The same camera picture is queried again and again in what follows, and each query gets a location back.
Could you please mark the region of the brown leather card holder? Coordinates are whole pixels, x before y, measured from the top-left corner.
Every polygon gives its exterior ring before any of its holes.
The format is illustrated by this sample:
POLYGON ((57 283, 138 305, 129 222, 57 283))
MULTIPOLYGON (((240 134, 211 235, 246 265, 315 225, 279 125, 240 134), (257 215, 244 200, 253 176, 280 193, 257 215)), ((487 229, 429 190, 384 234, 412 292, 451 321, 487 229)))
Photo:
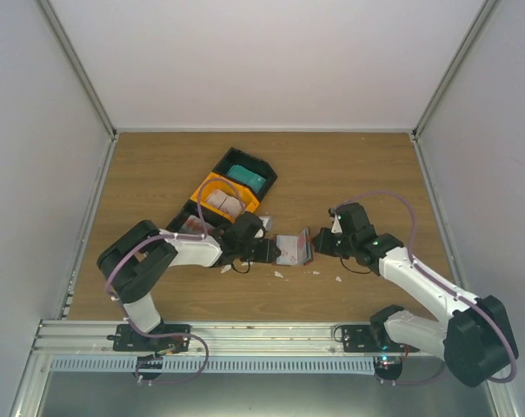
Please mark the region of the brown leather card holder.
POLYGON ((298 235, 276 235, 275 242, 280 250, 276 265, 304 266, 313 260, 309 228, 304 228, 298 235))

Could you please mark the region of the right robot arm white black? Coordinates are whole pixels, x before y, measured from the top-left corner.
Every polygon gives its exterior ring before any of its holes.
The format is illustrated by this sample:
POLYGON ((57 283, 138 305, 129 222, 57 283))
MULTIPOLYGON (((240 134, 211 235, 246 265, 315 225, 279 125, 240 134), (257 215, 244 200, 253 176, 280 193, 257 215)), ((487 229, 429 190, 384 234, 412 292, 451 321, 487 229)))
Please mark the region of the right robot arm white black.
POLYGON ((468 387, 484 381, 510 383, 517 376, 518 347, 503 303, 493 295, 464 290, 416 258, 411 244, 379 235, 363 205, 345 202, 329 209, 332 225, 313 238, 317 253, 342 261, 353 258, 394 283, 432 315, 425 319, 392 305, 370 319, 370 344, 388 352, 409 345, 443 360, 468 387))

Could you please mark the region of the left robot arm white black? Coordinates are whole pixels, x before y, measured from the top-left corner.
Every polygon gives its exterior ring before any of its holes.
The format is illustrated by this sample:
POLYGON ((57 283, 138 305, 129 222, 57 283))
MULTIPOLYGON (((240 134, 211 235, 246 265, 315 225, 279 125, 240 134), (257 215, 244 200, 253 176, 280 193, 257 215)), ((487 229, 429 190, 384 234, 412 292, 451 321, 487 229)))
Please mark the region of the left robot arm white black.
POLYGON ((141 221, 105 249, 96 265, 107 294, 119 303, 134 330, 134 342, 152 351, 163 343, 163 318, 151 291, 167 269, 231 266, 236 260, 271 264, 280 255, 261 218, 243 213, 200 235, 170 232, 141 221))

